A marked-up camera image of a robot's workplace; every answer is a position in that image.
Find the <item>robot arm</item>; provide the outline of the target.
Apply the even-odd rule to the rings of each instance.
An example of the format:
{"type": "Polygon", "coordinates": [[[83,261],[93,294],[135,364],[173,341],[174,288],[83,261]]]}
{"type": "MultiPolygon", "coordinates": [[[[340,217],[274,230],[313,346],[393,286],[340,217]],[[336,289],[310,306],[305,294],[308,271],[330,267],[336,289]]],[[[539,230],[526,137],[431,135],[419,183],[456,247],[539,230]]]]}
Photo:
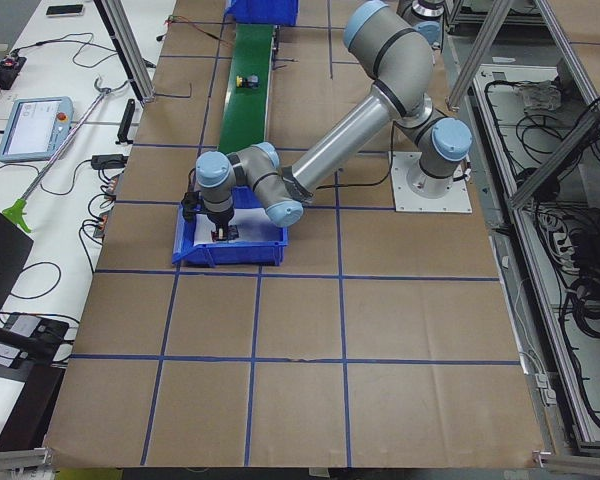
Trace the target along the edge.
{"type": "Polygon", "coordinates": [[[388,123],[421,151],[408,177],[411,190],[424,198],[445,195],[472,135],[465,123],[433,106],[427,93],[433,53],[425,37],[386,3],[367,1],[348,20],[343,43],[370,77],[369,93],[296,163],[280,167],[268,142],[229,155],[206,152],[197,159],[202,211],[219,233],[227,233],[234,216],[237,186],[251,189],[276,226],[293,225],[321,182],[388,123]]]}

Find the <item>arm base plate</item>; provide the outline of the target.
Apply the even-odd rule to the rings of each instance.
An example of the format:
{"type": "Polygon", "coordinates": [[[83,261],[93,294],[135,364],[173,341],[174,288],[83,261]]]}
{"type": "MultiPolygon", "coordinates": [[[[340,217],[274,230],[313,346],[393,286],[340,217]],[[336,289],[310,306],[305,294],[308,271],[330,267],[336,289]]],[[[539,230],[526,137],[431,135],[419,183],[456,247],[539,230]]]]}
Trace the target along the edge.
{"type": "Polygon", "coordinates": [[[446,179],[429,177],[420,168],[420,152],[395,152],[391,182],[398,213],[471,214],[472,206],[465,180],[455,181],[461,173],[446,179]]]}

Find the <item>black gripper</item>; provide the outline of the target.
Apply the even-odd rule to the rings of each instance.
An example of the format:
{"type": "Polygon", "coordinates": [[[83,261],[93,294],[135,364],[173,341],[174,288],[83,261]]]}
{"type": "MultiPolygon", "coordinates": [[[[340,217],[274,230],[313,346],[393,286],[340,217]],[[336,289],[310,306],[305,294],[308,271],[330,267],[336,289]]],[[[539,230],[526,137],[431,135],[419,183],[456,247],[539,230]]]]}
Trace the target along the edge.
{"type": "Polygon", "coordinates": [[[228,209],[221,212],[209,212],[208,219],[214,224],[216,233],[228,233],[230,221],[234,217],[234,210],[228,209]]]}

